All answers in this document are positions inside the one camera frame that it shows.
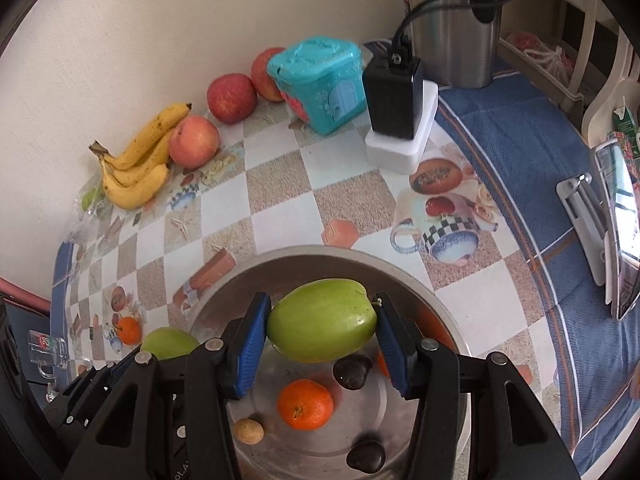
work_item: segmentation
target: banana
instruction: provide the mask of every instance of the banana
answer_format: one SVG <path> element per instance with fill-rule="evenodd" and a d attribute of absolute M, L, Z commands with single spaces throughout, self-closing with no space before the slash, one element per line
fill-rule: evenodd
<path fill-rule="evenodd" d="M 124 187 L 109 173 L 104 157 L 99 158 L 102 167 L 102 188 L 105 194 L 116 206 L 126 210 L 135 209 L 151 200 L 169 175 L 169 168 L 164 164 L 158 164 L 138 183 L 131 187 Z"/>
<path fill-rule="evenodd" d="M 191 103 L 178 103 L 168 106 L 140 130 L 118 157 L 110 155 L 97 142 L 90 146 L 89 149 L 96 155 L 101 153 L 104 156 L 104 160 L 116 170 L 128 170 L 137 164 L 164 134 L 185 118 L 189 110 L 191 110 Z"/>
<path fill-rule="evenodd" d="M 113 176 L 125 187 L 133 186 L 144 178 L 144 176 L 155 168 L 158 164 L 166 164 L 169 161 L 169 137 L 173 130 L 164 134 L 164 137 L 149 152 L 149 155 L 140 164 L 130 168 L 130 170 L 117 170 L 113 168 Z"/>

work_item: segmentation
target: black power adapter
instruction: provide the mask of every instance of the black power adapter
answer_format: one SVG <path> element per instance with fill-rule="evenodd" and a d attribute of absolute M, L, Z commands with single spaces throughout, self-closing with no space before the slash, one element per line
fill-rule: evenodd
<path fill-rule="evenodd" d="M 371 129 L 412 140 L 422 118 L 422 61 L 406 37 L 386 56 L 376 56 L 362 73 Z"/>

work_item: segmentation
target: blue gripper pad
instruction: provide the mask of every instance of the blue gripper pad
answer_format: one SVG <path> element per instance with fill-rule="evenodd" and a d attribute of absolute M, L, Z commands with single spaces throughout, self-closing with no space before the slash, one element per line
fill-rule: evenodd
<path fill-rule="evenodd" d="M 267 337 L 267 319 L 270 313 L 271 298 L 268 294 L 259 292 L 254 296 L 234 337 L 234 343 L 240 343 L 239 346 L 234 344 L 230 349 L 236 354 L 230 357 L 237 361 L 234 390 L 238 399 L 244 397 L 254 386 L 255 373 Z"/>
<path fill-rule="evenodd" d="M 407 359 L 384 309 L 377 309 L 377 314 L 376 337 L 389 370 L 391 384 L 405 397 L 410 389 Z"/>

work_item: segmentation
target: small potato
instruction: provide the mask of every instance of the small potato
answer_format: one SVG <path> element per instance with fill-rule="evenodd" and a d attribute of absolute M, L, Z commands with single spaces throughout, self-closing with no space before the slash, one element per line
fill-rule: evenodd
<path fill-rule="evenodd" d="M 234 424 L 233 434 L 243 444 L 254 446 L 264 438 L 264 429 L 252 418 L 241 418 Z"/>

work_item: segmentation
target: checkered tablecloth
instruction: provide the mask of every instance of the checkered tablecloth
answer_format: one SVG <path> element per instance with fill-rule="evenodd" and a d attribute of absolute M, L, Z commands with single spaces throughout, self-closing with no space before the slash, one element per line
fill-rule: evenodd
<path fill-rule="evenodd" d="M 197 296 L 190 277 L 212 258 L 229 270 L 277 248 L 339 245 L 435 291 L 472 354 L 505 352 L 559 426 L 556 352 L 538 290 L 474 168 L 436 124 L 418 174 L 378 170 L 367 160 L 369 127 L 365 112 L 323 137 L 284 104 L 260 102 L 244 122 L 220 125 L 222 147 L 204 167 L 174 170 L 139 210 L 104 211 L 97 235 L 74 248 L 66 288 L 74 372 L 131 350 L 112 330 L 118 317 L 137 317 L 143 333 L 184 328 Z"/>

